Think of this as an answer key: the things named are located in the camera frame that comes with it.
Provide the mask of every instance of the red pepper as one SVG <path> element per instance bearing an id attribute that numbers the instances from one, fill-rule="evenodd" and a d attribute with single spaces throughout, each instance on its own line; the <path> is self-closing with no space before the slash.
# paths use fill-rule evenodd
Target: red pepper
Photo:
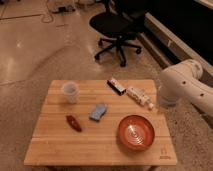
<path id="1" fill-rule="evenodd" d="M 78 132 L 82 132 L 81 126 L 79 125 L 79 123 L 76 121 L 76 119 L 72 116 L 72 115 L 67 115 L 67 122 L 68 124 L 75 129 Z"/>

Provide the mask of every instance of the white cup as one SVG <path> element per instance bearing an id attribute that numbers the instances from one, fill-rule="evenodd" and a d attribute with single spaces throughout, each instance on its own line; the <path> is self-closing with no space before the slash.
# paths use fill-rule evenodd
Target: white cup
<path id="1" fill-rule="evenodd" d="M 61 87 L 61 91 L 70 103 L 77 103 L 79 88 L 74 82 L 67 82 Z"/>

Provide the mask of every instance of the terrazzo floor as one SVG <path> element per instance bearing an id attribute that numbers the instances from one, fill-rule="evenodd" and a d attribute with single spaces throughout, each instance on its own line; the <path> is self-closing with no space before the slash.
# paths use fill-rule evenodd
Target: terrazzo floor
<path id="1" fill-rule="evenodd" d="M 23 165 L 48 86 L 56 79 L 153 79 L 159 85 L 161 68 L 143 48 L 137 55 L 125 49 L 127 67 L 119 66 L 114 51 L 100 63 L 93 56 L 100 34 L 88 22 L 103 11 L 100 4 L 75 12 L 54 14 L 53 22 L 44 0 L 9 1 L 0 6 L 0 171 L 41 171 L 43 167 Z M 166 113 L 168 127 L 178 157 L 176 166 L 157 170 L 212 171 L 213 132 L 186 101 Z M 146 167 L 59 167 L 58 170 L 140 171 Z"/>

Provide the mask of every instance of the office chair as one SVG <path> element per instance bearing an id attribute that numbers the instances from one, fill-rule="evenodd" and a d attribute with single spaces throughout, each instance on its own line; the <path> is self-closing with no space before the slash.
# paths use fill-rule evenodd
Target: office chair
<path id="1" fill-rule="evenodd" d="M 117 52 L 120 52 L 120 66 L 126 66 L 126 57 L 123 51 L 123 46 L 131 47 L 136 49 L 136 53 L 141 53 L 141 47 L 130 44 L 128 40 L 136 39 L 138 32 L 141 32 L 144 27 L 144 16 L 147 12 L 137 4 L 141 4 L 144 0 L 114 0 L 115 9 L 117 14 L 112 13 L 109 8 L 110 0 L 99 0 L 98 2 L 103 3 L 105 6 L 105 12 L 97 14 L 90 19 L 90 26 L 96 31 L 110 38 L 100 38 L 98 45 L 102 46 L 103 42 L 108 42 L 110 45 L 95 55 L 95 60 L 100 60 L 100 55 L 112 48 L 116 48 Z M 131 20 L 123 16 L 123 12 L 129 14 Z"/>

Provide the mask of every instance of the bowl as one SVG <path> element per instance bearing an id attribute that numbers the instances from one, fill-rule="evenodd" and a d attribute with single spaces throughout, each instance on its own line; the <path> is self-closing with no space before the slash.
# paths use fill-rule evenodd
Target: bowl
<path id="1" fill-rule="evenodd" d="M 127 148 L 143 151 L 152 145 L 155 131 L 146 118 L 139 115 L 130 115 L 120 121 L 118 138 Z"/>

